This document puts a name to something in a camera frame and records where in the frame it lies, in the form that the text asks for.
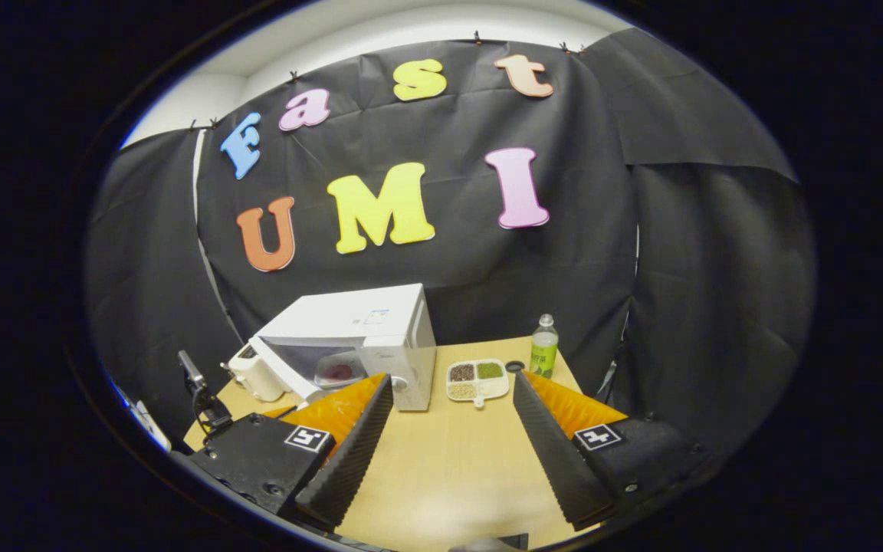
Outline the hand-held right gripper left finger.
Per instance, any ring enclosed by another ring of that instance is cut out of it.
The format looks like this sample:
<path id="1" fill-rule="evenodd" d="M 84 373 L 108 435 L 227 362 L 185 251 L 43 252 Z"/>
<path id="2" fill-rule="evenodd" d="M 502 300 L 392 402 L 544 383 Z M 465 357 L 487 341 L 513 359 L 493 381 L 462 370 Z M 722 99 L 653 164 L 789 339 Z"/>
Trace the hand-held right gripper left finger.
<path id="1" fill-rule="evenodd" d="M 350 509 L 393 408 L 385 374 L 303 409 L 250 413 L 189 461 L 271 514 L 333 530 Z"/>

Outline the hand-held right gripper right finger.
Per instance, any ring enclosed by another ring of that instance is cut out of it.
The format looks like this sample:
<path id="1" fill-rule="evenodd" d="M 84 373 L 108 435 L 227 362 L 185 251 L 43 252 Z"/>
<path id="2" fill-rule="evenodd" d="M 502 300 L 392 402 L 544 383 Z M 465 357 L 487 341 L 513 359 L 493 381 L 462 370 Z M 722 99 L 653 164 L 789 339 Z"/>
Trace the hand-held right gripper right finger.
<path id="1" fill-rule="evenodd" d="M 620 530 L 709 478 L 708 448 L 673 424 L 630 417 L 522 371 L 513 406 L 567 523 Z"/>

